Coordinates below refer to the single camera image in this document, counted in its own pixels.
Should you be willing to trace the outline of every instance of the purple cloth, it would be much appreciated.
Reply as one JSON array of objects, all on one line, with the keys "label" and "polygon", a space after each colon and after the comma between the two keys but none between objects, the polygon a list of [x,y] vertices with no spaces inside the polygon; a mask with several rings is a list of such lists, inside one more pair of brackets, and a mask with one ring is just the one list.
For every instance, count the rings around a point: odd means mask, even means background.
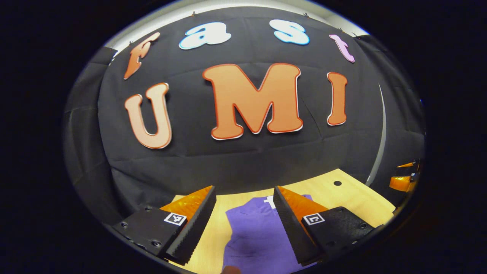
[{"label": "purple cloth", "polygon": [[272,196],[252,198],[226,216],[232,237],[225,246],[223,268],[236,266],[242,274],[289,274],[315,265],[303,267],[296,261]]}]

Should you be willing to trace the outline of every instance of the table surface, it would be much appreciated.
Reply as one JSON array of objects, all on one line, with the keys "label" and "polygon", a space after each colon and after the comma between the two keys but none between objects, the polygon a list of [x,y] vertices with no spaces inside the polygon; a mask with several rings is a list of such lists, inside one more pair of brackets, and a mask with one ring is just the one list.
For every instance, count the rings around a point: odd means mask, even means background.
[{"label": "table surface", "polygon": [[[310,194],[313,201],[326,208],[344,206],[373,227],[387,223],[395,207],[384,197],[340,169],[301,182],[283,186],[300,195]],[[178,267],[198,274],[219,274],[223,266],[225,245],[232,236],[226,211],[247,203],[254,197],[274,194],[266,189],[239,194],[217,195],[216,204],[191,260]],[[175,196],[173,201],[183,196]]]}]

